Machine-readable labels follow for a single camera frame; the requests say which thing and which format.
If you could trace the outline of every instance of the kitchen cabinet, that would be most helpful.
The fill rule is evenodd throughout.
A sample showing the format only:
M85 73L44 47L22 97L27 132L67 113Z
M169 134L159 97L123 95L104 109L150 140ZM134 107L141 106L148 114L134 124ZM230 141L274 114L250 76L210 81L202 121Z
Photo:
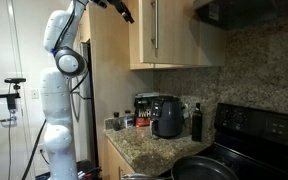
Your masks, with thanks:
M201 22L194 0L130 0L130 68L222 66L225 31Z
M79 42L87 42L91 38L89 4L85 7L78 27L80 32L79 36L77 36Z
M107 154L110 180L120 180L123 174L134 173L134 170L109 140L107 140Z

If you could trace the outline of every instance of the oil bottle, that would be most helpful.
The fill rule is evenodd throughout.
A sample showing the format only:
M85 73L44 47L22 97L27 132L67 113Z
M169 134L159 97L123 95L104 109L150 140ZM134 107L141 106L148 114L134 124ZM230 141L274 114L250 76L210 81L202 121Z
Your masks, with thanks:
M192 115L192 140L193 141L202 141L202 119L203 114L200 110L200 103L196 103L196 109Z

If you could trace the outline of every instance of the kitchen counter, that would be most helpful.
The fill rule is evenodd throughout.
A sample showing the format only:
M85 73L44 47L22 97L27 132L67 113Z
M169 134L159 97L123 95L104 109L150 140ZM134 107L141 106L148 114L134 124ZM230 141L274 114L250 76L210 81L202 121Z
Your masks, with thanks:
M172 168L181 157L194 155L210 144L194 142L188 131L172 139L152 136L149 127L105 131L128 164L136 173L157 176Z

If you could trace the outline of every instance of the electrical outlet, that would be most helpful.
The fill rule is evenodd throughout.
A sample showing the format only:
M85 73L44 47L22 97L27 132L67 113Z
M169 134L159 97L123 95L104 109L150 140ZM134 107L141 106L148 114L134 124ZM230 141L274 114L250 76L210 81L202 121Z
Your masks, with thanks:
M37 145L36 151L37 151L37 154L45 153L46 149L45 149L44 143Z
M190 113L188 112L188 104L184 104L185 109L183 109L183 117L184 119L187 119L190 117Z
M39 98L38 89L32 89L31 96L32 96L32 99L38 99Z

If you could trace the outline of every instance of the black stove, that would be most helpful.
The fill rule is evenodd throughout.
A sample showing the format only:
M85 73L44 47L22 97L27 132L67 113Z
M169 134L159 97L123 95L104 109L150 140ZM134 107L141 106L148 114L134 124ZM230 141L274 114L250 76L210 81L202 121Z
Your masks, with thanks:
M197 155L219 161L240 180L288 180L287 114L219 103L215 128L214 143Z

